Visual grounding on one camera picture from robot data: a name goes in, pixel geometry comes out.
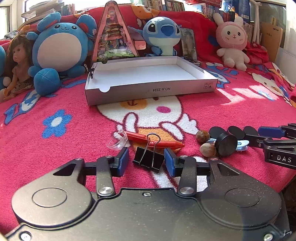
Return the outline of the Doraemon plush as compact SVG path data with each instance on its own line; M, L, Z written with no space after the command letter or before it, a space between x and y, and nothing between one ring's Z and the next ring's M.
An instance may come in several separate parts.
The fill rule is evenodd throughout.
M4 88L4 72L6 65L6 52L2 46L0 46L0 89Z

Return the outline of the blue round mouse plush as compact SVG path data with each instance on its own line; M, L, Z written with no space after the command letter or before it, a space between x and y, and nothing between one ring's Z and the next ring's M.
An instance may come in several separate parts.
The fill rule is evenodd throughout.
M85 73L83 63L93 50L97 24L88 14L75 23L61 22L61 14L54 12L37 24L37 31L26 34L27 40L34 41L28 75L37 94L45 96L59 89L60 76L75 78Z

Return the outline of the black smartphone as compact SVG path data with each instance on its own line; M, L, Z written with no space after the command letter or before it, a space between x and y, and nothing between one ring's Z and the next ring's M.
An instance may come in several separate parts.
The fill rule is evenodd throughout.
M194 31L188 28L181 28L181 41L183 57L190 62L196 62L198 58L194 38Z

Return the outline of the small binder clip on box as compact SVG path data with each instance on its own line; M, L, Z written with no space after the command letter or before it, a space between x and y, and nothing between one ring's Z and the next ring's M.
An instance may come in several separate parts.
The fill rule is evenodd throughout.
M85 69L86 69L86 71L87 71L87 73L88 73L88 75L90 76L91 79L94 76L96 66L97 66L97 63L93 63L92 65L84 64L84 67L85 67Z

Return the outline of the brown haired doll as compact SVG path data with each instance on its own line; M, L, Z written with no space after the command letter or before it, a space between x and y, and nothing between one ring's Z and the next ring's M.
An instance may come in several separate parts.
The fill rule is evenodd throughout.
M10 100L34 86L33 78L28 74L32 65L32 41L26 38L26 34L17 34L6 53L8 86L1 90L1 102Z

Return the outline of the red cartoon blanket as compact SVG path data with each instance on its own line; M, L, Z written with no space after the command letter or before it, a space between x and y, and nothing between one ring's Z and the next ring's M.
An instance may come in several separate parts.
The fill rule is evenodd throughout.
M216 24L192 11L160 11L194 31L202 68L218 78L210 93L129 100L89 106L86 76L64 80L51 96L29 90L1 104L1 232L17 226L13 194L23 185L75 159L95 161L114 155L109 137L119 128L179 141L180 154L203 161L195 135L213 126L243 128L295 122L290 94L295 76L283 66L265 63L241 72L224 67L216 55Z

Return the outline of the black round lid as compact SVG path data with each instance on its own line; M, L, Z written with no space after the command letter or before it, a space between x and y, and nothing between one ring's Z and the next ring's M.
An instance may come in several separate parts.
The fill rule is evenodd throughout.
M222 140L229 136L229 133L219 126L213 126L209 130L210 138L215 140Z
M244 129L243 129L243 132L245 133L246 137L258 136L258 131L255 128L251 127L251 126L245 126Z
M229 134L235 136L237 140L243 140L245 137L245 132L237 126L229 126L227 131L229 132Z

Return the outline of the pink triangular toy box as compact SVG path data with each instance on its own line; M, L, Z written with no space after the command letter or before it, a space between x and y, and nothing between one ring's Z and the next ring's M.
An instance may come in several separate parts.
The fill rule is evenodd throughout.
M132 38L118 4L108 1L97 30L92 63L137 57L138 51L144 49L145 40L141 36Z

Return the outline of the black round puck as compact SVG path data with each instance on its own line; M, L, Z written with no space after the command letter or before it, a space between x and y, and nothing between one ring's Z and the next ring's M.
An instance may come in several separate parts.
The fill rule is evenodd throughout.
M215 141L215 148L221 157L228 157L237 148L237 138L234 135L222 133Z

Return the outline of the brown walnut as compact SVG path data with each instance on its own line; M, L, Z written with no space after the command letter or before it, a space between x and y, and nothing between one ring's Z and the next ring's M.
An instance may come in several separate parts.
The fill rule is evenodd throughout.
M198 130L196 133L196 140L199 143L205 143L210 139L210 134L205 130Z
M200 146L200 153L207 158L215 157L217 154L216 148L213 144L204 143Z

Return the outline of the red plastic basket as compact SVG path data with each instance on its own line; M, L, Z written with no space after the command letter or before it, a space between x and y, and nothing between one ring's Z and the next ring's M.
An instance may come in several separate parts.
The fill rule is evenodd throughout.
M185 0L186 4L209 4L221 8L222 0Z

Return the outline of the light blue hair clip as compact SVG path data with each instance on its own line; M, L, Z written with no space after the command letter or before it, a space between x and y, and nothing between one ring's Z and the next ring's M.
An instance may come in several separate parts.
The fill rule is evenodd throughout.
M210 138L206 143L215 144L216 139ZM246 151L248 149L249 141L248 140L240 140L237 141L236 151Z

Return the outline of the pink bunny plush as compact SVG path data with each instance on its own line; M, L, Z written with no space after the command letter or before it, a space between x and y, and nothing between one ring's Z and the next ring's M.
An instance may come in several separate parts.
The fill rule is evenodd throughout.
M243 18L238 16L233 22L224 22L219 13L214 13L213 19L218 25L216 40L221 47L217 50L217 55L222 58L225 66L246 71L246 64L250 62L250 59L242 51L247 46L247 33L243 28Z

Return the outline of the black binder clip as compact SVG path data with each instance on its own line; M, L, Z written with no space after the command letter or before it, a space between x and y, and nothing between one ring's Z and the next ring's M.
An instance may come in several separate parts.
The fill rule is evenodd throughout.
M152 144L152 150L149 150L150 136L156 136L158 138L158 140L154 144ZM145 148L137 147L132 162L158 173L165 159L163 154L156 152L156 145L160 141L161 138L158 134L149 133L147 135L147 145L145 146Z

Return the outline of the white cardboard box tray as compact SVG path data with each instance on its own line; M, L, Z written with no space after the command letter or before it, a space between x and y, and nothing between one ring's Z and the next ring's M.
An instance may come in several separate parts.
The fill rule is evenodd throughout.
M178 56L136 57L97 62L88 75L88 105L126 100L213 92L218 79Z

